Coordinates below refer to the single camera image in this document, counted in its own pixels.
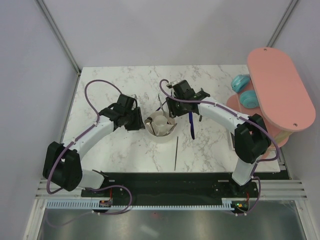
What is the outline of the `white round divided container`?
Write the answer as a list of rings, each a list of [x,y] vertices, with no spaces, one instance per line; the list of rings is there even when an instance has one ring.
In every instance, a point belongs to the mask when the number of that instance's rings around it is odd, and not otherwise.
[[[150,126],[145,124],[145,120],[147,118],[152,118],[152,120],[153,120],[152,126],[154,128],[156,135],[153,135]],[[168,112],[165,111],[165,116],[163,116],[161,110],[155,111],[152,114],[150,114],[147,118],[144,120],[146,135],[153,142],[163,144],[163,143],[166,143],[176,137],[178,125],[174,128],[173,132],[171,132],[169,135],[165,135],[167,133],[167,131],[169,131],[169,129],[175,123],[177,123],[173,118],[169,117]]]

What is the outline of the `silver small spoon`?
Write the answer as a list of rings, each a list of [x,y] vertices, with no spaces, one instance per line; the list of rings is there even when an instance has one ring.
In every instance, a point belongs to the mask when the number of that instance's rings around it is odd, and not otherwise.
[[[150,118],[150,117],[148,117],[148,118],[144,121],[144,123],[145,123],[146,125],[150,126],[150,129],[151,129],[153,135],[155,136],[156,133],[155,133],[154,127],[153,127],[153,125],[152,125],[152,122],[153,122],[153,119]]]

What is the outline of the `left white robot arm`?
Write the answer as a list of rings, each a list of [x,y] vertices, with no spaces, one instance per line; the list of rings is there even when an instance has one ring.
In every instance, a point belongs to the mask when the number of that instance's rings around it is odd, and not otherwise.
[[[99,197],[106,196],[110,185],[102,172],[82,168],[81,160],[102,138],[124,127],[127,131],[144,130],[137,96],[120,94],[117,102],[102,109],[89,130],[69,141],[52,142],[46,152],[42,175],[50,183],[68,192],[76,188],[92,189]]]

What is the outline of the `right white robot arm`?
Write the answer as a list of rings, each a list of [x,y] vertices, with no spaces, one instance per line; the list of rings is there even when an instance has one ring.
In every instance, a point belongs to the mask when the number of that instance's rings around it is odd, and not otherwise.
[[[166,95],[171,118],[195,113],[220,124],[233,135],[238,160],[229,191],[235,197],[242,196],[247,191],[246,184],[252,179],[258,160],[272,143],[262,116],[235,111],[216,101],[203,89],[195,92],[187,80],[169,82],[163,79],[159,86]]]

